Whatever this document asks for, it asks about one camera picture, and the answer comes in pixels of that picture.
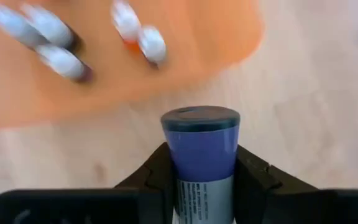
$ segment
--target paint tube cap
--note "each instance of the paint tube cap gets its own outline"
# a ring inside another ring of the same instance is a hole
[[[221,106],[191,106],[169,111],[161,123],[167,131],[217,131],[239,125],[240,114]]]

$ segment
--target blue paint tube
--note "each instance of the blue paint tube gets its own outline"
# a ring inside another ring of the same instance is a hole
[[[180,224],[231,224],[240,115],[220,106],[169,111],[161,123],[177,175]]]

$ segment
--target white marker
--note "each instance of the white marker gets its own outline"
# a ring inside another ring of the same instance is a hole
[[[111,7],[112,23],[126,42],[136,42],[140,22],[133,8],[122,0],[114,1]]]
[[[167,48],[157,28],[144,26],[139,32],[139,47],[149,62],[160,64],[166,57]]]
[[[44,64],[65,78],[82,82],[90,75],[88,66],[66,49],[54,45],[41,45],[36,51]]]
[[[31,18],[32,25],[53,45],[69,49],[75,41],[70,28],[52,12],[23,4],[22,10]]]
[[[47,40],[19,13],[0,4],[0,28],[20,43],[34,49]]]

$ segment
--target light wood grain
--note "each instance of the light wood grain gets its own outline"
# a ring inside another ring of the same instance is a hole
[[[97,116],[0,130],[0,190],[113,186],[164,141],[160,116],[222,105],[239,143],[317,187],[358,187],[358,0],[260,0],[258,51],[214,80]]]

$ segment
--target orange tray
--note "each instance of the orange tray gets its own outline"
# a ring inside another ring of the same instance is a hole
[[[111,23],[111,1],[42,1],[84,42],[78,56],[95,80],[77,84],[0,30],[0,128],[62,119],[176,90],[250,55],[262,35],[256,0],[130,0],[141,23],[156,26],[167,61],[156,70],[126,49]],[[22,2],[3,0],[18,10]]]

